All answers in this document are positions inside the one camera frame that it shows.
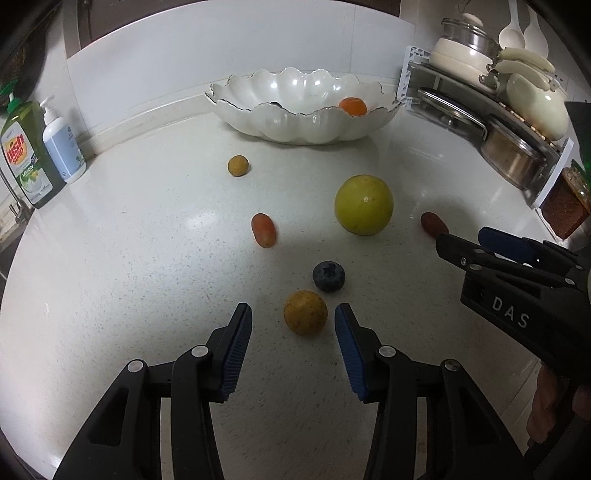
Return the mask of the person's right hand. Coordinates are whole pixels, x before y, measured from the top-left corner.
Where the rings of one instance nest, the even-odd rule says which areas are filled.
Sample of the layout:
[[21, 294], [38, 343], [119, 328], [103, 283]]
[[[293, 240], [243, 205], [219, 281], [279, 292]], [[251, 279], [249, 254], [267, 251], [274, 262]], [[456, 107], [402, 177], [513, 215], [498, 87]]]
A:
[[[527, 433], [531, 443], [542, 444], [556, 425], [555, 405], [561, 400], [557, 377], [543, 364], [537, 377], [536, 392], [533, 397], [532, 408], [527, 421]], [[571, 400], [573, 412], [589, 420], [590, 390], [580, 387], [574, 394], [567, 395]]]

